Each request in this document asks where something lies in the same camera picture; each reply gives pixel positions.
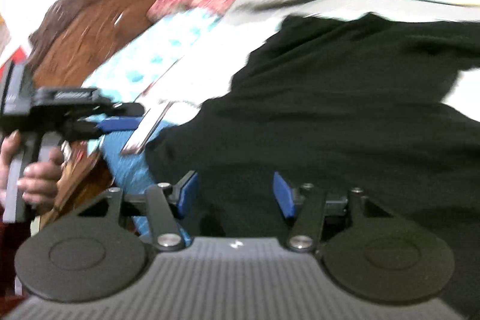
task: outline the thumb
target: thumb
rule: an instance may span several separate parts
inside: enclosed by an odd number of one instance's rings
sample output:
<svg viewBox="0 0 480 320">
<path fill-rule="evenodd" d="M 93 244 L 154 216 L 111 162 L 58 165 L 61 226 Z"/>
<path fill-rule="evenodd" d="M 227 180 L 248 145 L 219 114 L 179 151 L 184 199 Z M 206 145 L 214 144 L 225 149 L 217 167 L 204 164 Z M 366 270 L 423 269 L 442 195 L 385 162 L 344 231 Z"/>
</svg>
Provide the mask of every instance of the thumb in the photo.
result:
<svg viewBox="0 0 480 320">
<path fill-rule="evenodd" d="M 19 131 L 14 131 L 11 135 L 6 137 L 3 140 L 0 150 L 0 166 L 8 167 L 12 159 L 14 158 L 15 153 L 20 147 L 20 142 L 22 138 Z"/>
</svg>

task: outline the black circular disc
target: black circular disc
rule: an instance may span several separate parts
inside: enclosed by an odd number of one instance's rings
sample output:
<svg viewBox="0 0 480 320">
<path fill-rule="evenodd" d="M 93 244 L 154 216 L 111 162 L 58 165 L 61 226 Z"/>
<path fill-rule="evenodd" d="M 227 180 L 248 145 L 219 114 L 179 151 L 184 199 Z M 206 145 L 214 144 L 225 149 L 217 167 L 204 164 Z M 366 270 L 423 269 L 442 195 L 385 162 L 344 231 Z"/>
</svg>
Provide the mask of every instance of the black circular disc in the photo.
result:
<svg viewBox="0 0 480 320">
<path fill-rule="evenodd" d="M 444 241 L 398 218 L 367 219 L 334 236 L 323 264 L 346 290 L 391 305 L 437 295 L 455 268 Z"/>
<path fill-rule="evenodd" d="M 15 256 L 23 285 L 59 302 L 108 297 L 131 284 L 145 264 L 146 249 L 135 235 L 90 218 L 65 218 L 47 226 Z"/>
</svg>

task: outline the human hand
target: human hand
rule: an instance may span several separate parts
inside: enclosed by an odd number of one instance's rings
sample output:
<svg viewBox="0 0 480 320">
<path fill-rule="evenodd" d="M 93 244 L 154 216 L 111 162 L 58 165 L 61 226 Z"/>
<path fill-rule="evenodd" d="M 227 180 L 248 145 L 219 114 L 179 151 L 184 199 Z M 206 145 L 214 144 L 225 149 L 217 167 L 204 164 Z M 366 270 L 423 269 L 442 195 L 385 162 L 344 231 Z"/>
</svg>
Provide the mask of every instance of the human hand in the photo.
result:
<svg viewBox="0 0 480 320">
<path fill-rule="evenodd" d="M 22 137 L 15 131 L 3 140 L 0 150 L 0 203 L 5 205 L 5 195 L 10 163 L 20 148 Z M 48 162 L 32 163 L 25 168 L 23 178 L 18 180 L 18 191 L 23 200 L 36 205 L 39 214 L 52 209 L 58 193 L 57 182 L 62 177 L 63 153 L 60 148 L 50 151 Z"/>
</svg>

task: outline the silver screw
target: silver screw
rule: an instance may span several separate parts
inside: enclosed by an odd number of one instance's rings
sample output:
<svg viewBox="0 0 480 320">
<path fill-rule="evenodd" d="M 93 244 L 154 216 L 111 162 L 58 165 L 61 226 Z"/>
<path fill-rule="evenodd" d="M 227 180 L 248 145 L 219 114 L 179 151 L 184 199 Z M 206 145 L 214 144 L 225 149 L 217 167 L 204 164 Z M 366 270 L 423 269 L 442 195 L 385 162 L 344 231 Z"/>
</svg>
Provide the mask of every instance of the silver screw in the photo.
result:
<svg viewBox="0 0 480 320">
<path fill-rule="evenodd" d="M 163 234 L 157 238 L 157 243 L 162 247 L 174 247 L 180 244 L 182 238 L 177 234 Z"/>
<path fill-rule="evenodd" d="M 304 183 L 303 185 L 301 185 L 301 188 L 304 189 L 304 190 L 312 190 L 314 188 L 314 184 L 313 183 Z"/>
<path fill-rule="evenodd" d="M 309 236 L 297 235 L 293 236 L 289 240 L 289 244 L 292 248 L 296 248 L 297 250 L 303 250 L 305 248 L 310 248 L 314 244 L 314 241 Z"/>
<path fill-rule="evenodd" d="M 157 186 L 160 187 L 162 190 L 166 189 L 166 188 L 169 188 L 170 186 L 170 183 L 168 182 L 160 182 L 160 183 L 157 183 Z"/>
</svg>

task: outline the black cloth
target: black cloth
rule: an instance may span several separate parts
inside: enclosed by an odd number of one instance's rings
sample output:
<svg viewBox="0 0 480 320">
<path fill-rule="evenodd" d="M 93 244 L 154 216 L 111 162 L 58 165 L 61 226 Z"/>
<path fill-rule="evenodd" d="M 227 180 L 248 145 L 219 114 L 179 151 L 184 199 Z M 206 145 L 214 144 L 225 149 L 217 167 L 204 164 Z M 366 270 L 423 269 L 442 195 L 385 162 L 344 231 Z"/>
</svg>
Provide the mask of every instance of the black cloth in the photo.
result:
<svg viewBox="0 0 480 320">
<path fill-rule="evenodd" d="M 248 185 L 215 187 L 224 172 L 263 167 L 266 176 L 288 170 L 363 187 L 452 246 L 447 301 L 472 313 L 480 307 L 480 124 L 440 102 L 460 70 L 479 66 L 479 37 L 478 23 L 287 17 L 234 75 L 230 93 L 147 144 L 147 164 L 159 182 L 206 173 L 193 215 L 205 222 L 218 218 L 214 210 L 239 219 L 243 211 L 250 223 L 235 235 L 258 230 L 255 219 L 272 234 L 285 224 L 274 212 L 262 216 L 275 208 L 265 196 L 271 187 L 258 186 L 260 202 L 246 199 L 239 194 Z"/>
</svg>

